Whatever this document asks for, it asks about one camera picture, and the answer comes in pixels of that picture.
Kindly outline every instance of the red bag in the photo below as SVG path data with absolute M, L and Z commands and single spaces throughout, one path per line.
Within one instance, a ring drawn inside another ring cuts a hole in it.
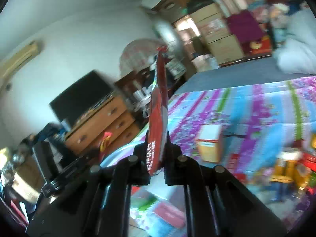
M 168 89 L 165 62 L 162 56 L 162 53 L 165 51 L 166 47 L 161 47 L 158 52 L 156 73 L 150 100 L 146 166 L 151 176 L 161 167 L 167 139 Z

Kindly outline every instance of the gray bed sheet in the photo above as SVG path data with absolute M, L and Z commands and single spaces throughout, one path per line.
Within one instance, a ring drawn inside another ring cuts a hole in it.
M 310 75 L 283 73 L 276 60 L 269 57 L 196 73 L 175 94 L 272 83 L 305 76 Z

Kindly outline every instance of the white pillow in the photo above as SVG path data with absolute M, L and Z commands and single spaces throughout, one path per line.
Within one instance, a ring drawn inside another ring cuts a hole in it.
M 273 56 L 285 73 L 316 74 L 316 55 L 305 43 L 288 38 Z
M 309 8 L 290 17 L 284 46 L 276 49 L 277 65 L 285 73 L 316 74 L 316 18 Z

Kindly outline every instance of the magenta cloth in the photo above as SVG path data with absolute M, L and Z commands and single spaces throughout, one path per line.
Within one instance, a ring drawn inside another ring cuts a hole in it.
M 230 32 L 238 38 L 240 43 L 260 40 L 264 36 L 257 21 L 248 10 L 231 15 L 226 20 Z
M 155 208 L 154 213 L 160 216 L 167 223 L 171 224 L 173 227 L 182 228 L 185 225 L 184 212 L 166 202 L 159 203 Z

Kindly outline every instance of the wooden dresser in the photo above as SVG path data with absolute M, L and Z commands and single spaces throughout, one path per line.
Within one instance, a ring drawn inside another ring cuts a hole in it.
M 99 147 L 104 132 L 112 133 L 106 155 L 132 141 L 140 132 L 119 96 L 113 95 L 81 120 L 66 135 L 66 146 L 79 155 L 89 148 Z

